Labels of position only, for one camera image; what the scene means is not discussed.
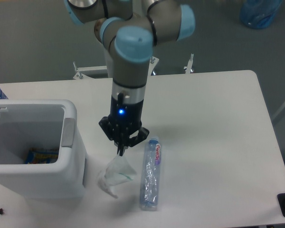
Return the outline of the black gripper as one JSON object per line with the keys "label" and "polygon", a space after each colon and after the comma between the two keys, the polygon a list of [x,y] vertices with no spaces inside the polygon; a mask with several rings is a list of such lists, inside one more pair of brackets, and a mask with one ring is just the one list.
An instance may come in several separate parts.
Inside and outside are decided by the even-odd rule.
{"label": "black gripper", "polygon": [[[141,116],[143,101],[135,104],[118,103],[111,97],[109,116],[104,116],[99,121],[99,126],[110,141],[117,146],[117,154],[123,156],[126,149],[134,147],[144,141],[149,130],[142,127]],[[138,131],[136,136],[130,137],[128,131],[122,135],[121,127],[128,127],[130,133]]]}

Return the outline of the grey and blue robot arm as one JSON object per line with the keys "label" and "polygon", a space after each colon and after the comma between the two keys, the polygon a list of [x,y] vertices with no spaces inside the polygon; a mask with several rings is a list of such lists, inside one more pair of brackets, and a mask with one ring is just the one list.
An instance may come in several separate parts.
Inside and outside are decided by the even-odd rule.
{"label": "grey and blue robot arm", "polygon": [[148,70],[155,46],[191,36],[193,9],[174,0],[144,0],[145,15],[135,17],[130,0],[66,0],[65,7],[78,25],[103,20],[96,36],[113,61],[111,108],[99,125],[123,155],[144,141],[149,131],[141,116]]}

